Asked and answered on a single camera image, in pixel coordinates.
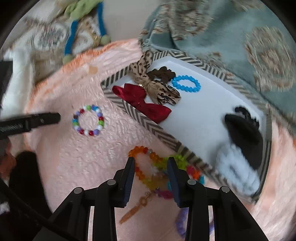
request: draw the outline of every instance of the leopard print bow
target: leopard print bow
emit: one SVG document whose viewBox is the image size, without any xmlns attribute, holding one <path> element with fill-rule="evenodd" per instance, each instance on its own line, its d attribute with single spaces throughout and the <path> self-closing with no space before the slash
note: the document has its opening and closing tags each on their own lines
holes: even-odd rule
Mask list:
<svg viewBox="0 0 296 241">
<path fill-rule="evenodd" d="M 169 103 L 175 105 L 181 99 L 180 93 L 173 87 L 158 80 L 151 80 L 147 75 L 147 69 L 152 63 L 153 54 L 145 52 L 138 62 L 130 65 L 134 81 L 144 87 L 146 93 L 155 104 Z"/>
</svg>

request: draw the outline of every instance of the red satin bow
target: red satin bow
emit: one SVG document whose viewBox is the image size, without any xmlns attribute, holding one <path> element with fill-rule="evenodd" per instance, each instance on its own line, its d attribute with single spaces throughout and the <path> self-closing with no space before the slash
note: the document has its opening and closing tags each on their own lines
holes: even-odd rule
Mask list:
<svg viewBox="0 0 296 241">
<path fill-rule="evenodd" d="M 146 92 L 144 88 L 140 86 L 124 84 L 124 88 L 113 86 L 112 91 L 115 95 L 128 102 L 157 124 L 165 120 L 172 112 L 171 109 L 166 106 L 146 103 L 144 101 Z"/>
</svg>

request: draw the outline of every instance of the red bead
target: red bead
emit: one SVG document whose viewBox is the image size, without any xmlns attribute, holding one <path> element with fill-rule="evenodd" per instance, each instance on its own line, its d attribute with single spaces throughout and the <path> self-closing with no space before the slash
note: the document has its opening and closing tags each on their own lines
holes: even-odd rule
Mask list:
<svg viewBox="0 0 296 241">
<path fill-rule="evenodd" d="M 192 176 L 194 174 L 194 171 L 195 170 L 194 170 L 194 167 L 193 166 L 187 166 L 186 169 L 187 169 L 186 171 L 187 171 L 187 174 L 188 175 L 191 175 Z"/>
<path fill-rule="evenodd" d="M 145 148 L 143 149 L 144 154 L 147 154 L 148 150 L 149 150 L 149 149 L 148 149 L 147 147 L 145 147 Z"/>
</svg>

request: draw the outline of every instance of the pink fuzzy blanket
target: pink fuzzy blanket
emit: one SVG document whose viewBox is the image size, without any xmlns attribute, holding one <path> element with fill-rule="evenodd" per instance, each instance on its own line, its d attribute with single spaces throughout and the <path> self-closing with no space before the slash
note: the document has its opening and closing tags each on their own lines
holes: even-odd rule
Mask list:
<svg viewBox="0 0 296 241">
<path fill-rule="evenodd" d="M 26 112 L 51 111 L 62 116 L 58 125 L 38 128 L 25 137 L 27 146 L 38 155 L 44 189 L 53 211 L 75 187 L 94 188 L 112 178 L 116 170 L 124 167 L 129 150 L 136 145 L 152 148 L 161 157 L 173 154 L 103 95 L 100 81 L 140 57 L 137 40 L 115 42 L 101 51 L 82 54 L 35 90 Z M 78 135 L 72 128 L 73 113 L 85 104 L 100 106 L 104 114 L 105 129 L 98 137 Z M 96 118 L 90 114 L 81 118 L 82 127 L 95 123 Z M 272 135 L 272 156 L 263 193 L 256 205 L 246 206 L 268 239 L 278 241 L 286 238 L 295 226 L 296 150 L 287 130 L 276 123 Z M 139 159 L 144 166 L 145 158 Z M 206 184 L 215 187 L 209 180 Z M 153 197 L 127 222 L 118 223 L 147 191 L 135 177 L 127 207 L 115 211 L 118 240 L 181 240 L 174 225 L 179 209 L 173 200 Z"/>
</svg>

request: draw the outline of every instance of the teal patterned blanket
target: teal patterned blanket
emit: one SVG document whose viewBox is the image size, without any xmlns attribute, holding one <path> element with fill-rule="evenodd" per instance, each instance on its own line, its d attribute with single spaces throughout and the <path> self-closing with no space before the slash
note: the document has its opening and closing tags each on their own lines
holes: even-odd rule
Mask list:
<svg viewBox="0 0 296 241">
<path fill-rule="evenodd" d="M 148 18 L 143 51 L 202 59 L 256 95 L 296 134 L 296 44 L 259 0 L 171 0 Z"/>
</svg>

